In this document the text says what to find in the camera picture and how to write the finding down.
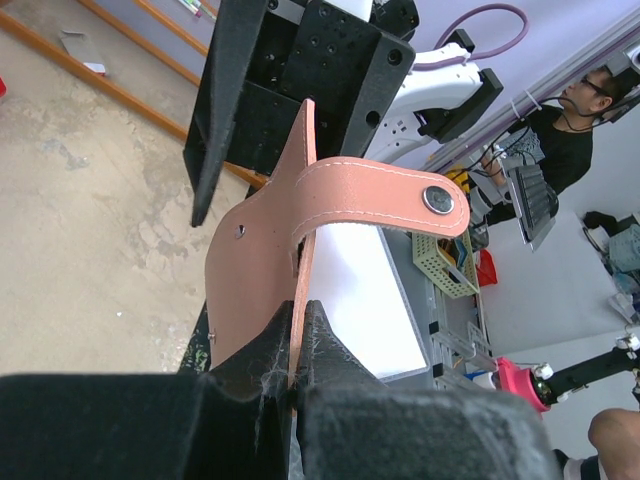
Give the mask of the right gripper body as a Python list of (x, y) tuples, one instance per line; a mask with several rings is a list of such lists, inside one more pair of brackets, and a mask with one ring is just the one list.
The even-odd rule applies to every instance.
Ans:
[(320, 158), (361, 157), (408, 73), (415, 52), (412, 1), (270, 1), (234, 129), (235, 164), (269, 175), (303, 100), (315, 104)]

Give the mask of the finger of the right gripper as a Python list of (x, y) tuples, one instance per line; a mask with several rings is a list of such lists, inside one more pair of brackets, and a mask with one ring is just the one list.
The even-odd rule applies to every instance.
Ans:
[(220, 3), (183, 150), (193, 191), (193, 227), (204, 223), (212, 203), (266, 10), (265, 1)]

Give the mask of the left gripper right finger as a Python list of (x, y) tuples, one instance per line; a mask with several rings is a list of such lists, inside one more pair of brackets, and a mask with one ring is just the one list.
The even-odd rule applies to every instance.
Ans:
[(308, 479), (558, 479), (539, 416), (482, 389), (389, 388), (333, 333), (319, 301), (304, 317), (299, 421)]

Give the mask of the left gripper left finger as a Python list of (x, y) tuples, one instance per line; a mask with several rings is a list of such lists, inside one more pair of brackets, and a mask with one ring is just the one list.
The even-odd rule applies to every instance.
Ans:
[(5, 479), (284, 479), (293, 306), (203, 373), (1, 380)]

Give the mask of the pink leather card holder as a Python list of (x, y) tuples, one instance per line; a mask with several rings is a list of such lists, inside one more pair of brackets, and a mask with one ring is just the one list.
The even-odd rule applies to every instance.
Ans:
[(267, 184), (220, 221), (205, 262), (212, 370), (293, 306), (287, 387), (301, 372), (316, 231), (354, 223), (452, 239), (470, 220), (448, 178), (362, 158), (316, 154), (315, 105), (305, 100)]

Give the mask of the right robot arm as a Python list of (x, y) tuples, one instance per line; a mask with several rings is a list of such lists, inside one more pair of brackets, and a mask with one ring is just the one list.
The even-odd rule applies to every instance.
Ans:
[(320, 157), (393, 163), (466, 132), (502, 91), (469, 36), (416, 52), (411, 1), (224, 1), (215, 22), (183, 158), (193, 226), (221, 169), (271, 175), (305, 100)]

